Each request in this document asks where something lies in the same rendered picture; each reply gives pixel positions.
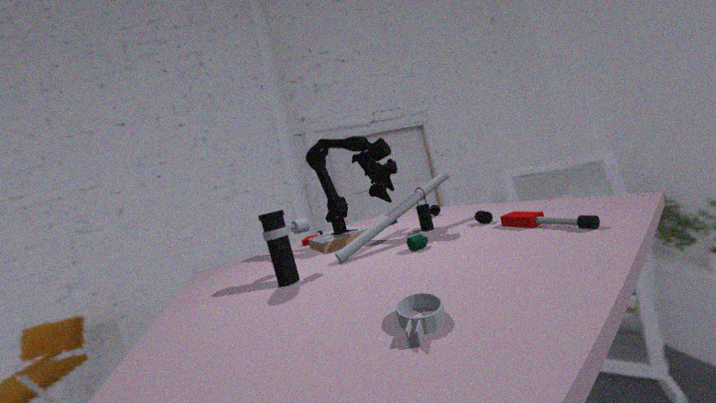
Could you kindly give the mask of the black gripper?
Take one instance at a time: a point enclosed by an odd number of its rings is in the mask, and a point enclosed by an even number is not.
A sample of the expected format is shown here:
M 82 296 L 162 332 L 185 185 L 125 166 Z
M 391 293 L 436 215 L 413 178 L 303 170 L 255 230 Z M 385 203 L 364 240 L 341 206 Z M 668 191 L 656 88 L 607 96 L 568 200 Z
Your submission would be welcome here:
M 379 162 L 375 162 L 372 167 L 365 170 L 364 175 L 371 179 L 371 183 L 375 183 L 370 187 L 369 194 L 371 197 L 378 197 L 384 201 L 391 202 L 391 199 L 386 191 L 386 188 L 388 188 L 391 191 L 394 191 L 394 186 L 392 184 L 392 181 L 390 179 L 390 175 L 385 175 L 385 178 L 382 179 L 379 171 L 378 171 Z

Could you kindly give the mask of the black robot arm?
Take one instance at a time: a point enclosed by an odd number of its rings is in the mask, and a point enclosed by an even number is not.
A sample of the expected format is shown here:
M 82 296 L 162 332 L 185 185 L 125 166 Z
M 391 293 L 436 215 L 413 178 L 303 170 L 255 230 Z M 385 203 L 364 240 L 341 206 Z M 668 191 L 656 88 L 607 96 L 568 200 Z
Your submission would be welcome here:
M 351 151 L 363 151 L 358 155 L 354 154 L 352 160 L 352 163 L 357 161 L 363 170 L 369 169 L 376 161 L 390 155 L 391 147 L 381 137 L 372 144 L 365 136 L 349 136 L 344 139 L 321 139 L 307 152 L 305 158 L 309 166 L 316 171 L 320 184 L 328 199 L 326 221 L 327 223 L 332 223 L 333 234 L 338 235 L 350 231 L 346 229 L 343 219 L 347 217 L 348 204 L 344 197 L 340 197 L 337 194 L 325 167 L 325 157 L 330 147 L 346 148 Z M 366 149 L 368 149 L 368 151 L 364 152 Z M 384 165 L 379 163 L 378 171 L 382 179 L 385 178 L 385 175 L 396 174 L 396 162 L 390 158 Z

